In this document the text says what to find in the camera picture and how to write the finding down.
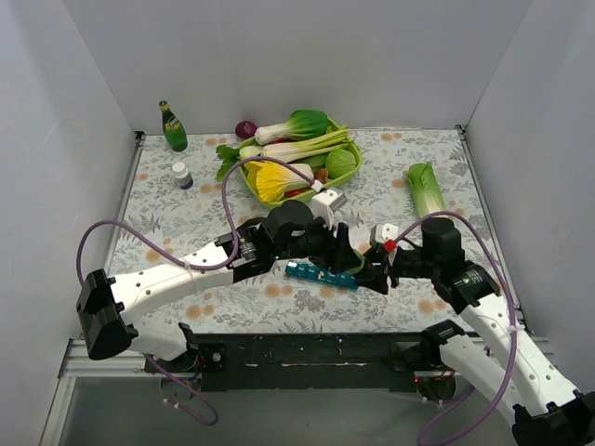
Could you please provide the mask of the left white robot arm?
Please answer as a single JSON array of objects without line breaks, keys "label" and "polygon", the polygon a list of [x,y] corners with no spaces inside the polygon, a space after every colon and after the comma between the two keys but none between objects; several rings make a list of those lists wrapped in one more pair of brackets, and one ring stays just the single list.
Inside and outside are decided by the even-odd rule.
[{"label": "left white robot arm", "polygon": [[290,200],[169,264],[116,276],[94,270],[81,278],[76,303],[87,354],[100,361],[131,349],[166,360],[177,371],[189,371],[198,350],[188,331],[153,321],[150,312],[197,292],[265,274],[278,260],[304,258],[332,273],[363,263],[350,246],[346,224],[333,225],[306,204]]}]

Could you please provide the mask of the green pill bottle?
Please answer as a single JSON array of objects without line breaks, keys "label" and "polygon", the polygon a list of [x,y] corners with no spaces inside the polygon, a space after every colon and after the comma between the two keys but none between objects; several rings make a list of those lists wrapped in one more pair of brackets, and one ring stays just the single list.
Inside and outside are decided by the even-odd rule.
[{"label": "green pill bottle", "polygon": [[352,276],[359,274],[360,271],[364,269],[367,265],[367,259],[361,252],[354,251],[354,254],[357,256],[358,261],[355,267],[348,270],[348,273]]}]

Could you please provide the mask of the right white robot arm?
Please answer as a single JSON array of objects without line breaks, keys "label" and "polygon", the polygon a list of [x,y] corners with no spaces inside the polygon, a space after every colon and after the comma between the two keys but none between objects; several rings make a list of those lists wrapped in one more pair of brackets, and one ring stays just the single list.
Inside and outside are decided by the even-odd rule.
[{"label": "right white robot arm", "polygon": [[421,360],[449,367],[491,401],[519,445],[588,445],[594,441],[594,395],[584,393],[550,362],[517,320],[507,287],[467,260],[452,220],[435,216],[421,225],[422,244],[399,247],[396,226],[377,225],[366,257],[384,286],[401,278],[428,279],[438,296],[485,346],[475,345],[453,321],[422,333]]}]

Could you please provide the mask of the teal weekly pill organizer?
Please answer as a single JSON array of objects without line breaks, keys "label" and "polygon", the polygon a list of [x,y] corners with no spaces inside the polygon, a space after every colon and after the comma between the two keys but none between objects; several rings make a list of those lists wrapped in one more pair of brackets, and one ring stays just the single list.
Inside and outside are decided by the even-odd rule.
[{"label": "teal weekly pill organizer", "polygon": [[347,272],[334,274],[327,269],[314,266],[307,262],[288,261],[284,273],[293,278],[316,282],[321,285],[357,290],[355,279]]}]

